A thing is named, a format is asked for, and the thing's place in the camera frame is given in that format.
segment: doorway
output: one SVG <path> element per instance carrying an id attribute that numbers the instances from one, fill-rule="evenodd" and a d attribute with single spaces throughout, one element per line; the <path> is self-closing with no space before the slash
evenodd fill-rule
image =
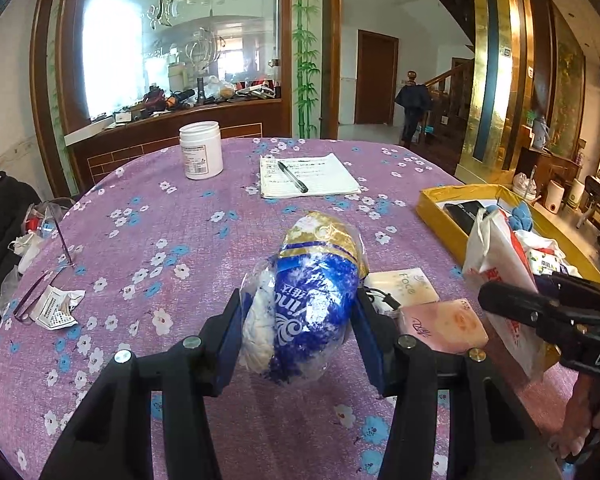
<path id="1" fill-rule="evenodd" d="M 393 124 L 398 38 L 358 31 L 356 124 Z"/>

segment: black pen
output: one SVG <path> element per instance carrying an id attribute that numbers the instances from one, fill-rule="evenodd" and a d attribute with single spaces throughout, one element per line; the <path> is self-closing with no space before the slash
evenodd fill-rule
<path id="1" fill-rule="evenodd" d="M 280 170 L 282 170 L 282 173 L 284 173 L 291 179 L 291 181 L 296 185 L 296 187 L 300 190 L 301 193 L 307 193 L 309 191 L 309 188 L 304 185 L 304 182 L 298 180 L 298 178 L 293 173 L 291 173 L 289 171 L 289 168 L 282 164 L 282 162 L 278 161 L 278 167 L 280 168 Z"/>

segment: white bottle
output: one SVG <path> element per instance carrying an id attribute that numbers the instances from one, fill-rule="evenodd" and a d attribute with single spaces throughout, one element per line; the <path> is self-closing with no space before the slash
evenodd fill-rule
<path id="1" fill-rule="evenodd" d="M 187 178 L 203 180 L 222 171 L 222 145 L 217 122 L 204 121 L 181 127 L 180 147 Z"/>

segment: purple tablecloth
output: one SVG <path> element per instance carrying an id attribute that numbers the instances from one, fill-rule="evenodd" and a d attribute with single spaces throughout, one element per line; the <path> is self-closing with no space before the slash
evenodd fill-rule
<path id="1" fill-rule="evenodd" d="M 80 325 L 47 332 L 8 317 L 0 327 L 0 449 L 25 480 L 38 478 L 66 421 L 118 349 L 152 354 L 197 333 L 306 211 L 322 210 L 357 226 L 372 271 L 421 267 L 442 300 L 467 297 L 480 313 L 459 267 L 414 209 L 421 189 L 458 183 L 440 168 L 403 148 L 371 142 L 230 139 L 222 152 L 224 171 L 200 181 L 184 176 L 177 146 L 138 158 L 105 178 L 62 221 L 77 265 L 54 285 L 87 291 L 74 313 Z M 256 187 L 258 160 L 270 152 L 334 152 L 363 192 L 263 200 Z M 14 302 L 61 256 L 59 238 L 46 243 Z M 507 369 L 540 426 L 556 430 L 573 376 L 554 368 L 543 384 L 526 385 L 489 332 L 490 356 Z M 444 391 L 439 407 L 436 479 L 446 471 Z M 161 408 L 154 394 L 152 443 L 160 480 L 166 479 Z M 369 385 L 353 338 L 315 383 L 281 388 L 238 366 L 222 396 L 206 400 L 225 480 L 371 478 L 393 408 Z"/>

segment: metal screw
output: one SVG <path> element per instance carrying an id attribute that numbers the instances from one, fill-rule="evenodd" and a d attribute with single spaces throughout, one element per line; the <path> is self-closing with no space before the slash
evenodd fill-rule
<path id="1" fill-rule="evenodd" d="M 131 352 L 129 350 L 119 350 L 113 358 L 117 363 L 126 363 L 131 359 Z"/>
<path id="2" fill-rule="evenodd" d="M 182 342 L 182 346 L 190 350 L 198 348 L 200 345 L 202 345 L 202 339 L 200 339 L 197 335 L 190 335 Z"/>
<path id="3" fill-rule="evenodd" d="M 471 350 L 469 350 L 469 357 L 473 361 L 481 363 L 487 358 L 487 352 L 485 352 L 482 348 L 471 348 Z"/>
<path id="4" fill-rule="evenodd" d="M 416 338 L 414 338 L 414 336 L 412 335 L 401 335 L 398 338 L 398 345 L 400 345 L 402 348 L 406 348 L 407 350 L 410 350 L 411 348 L 414 348 L 414 346 L 416 346 L 418 343 L 418 340 Z"/>

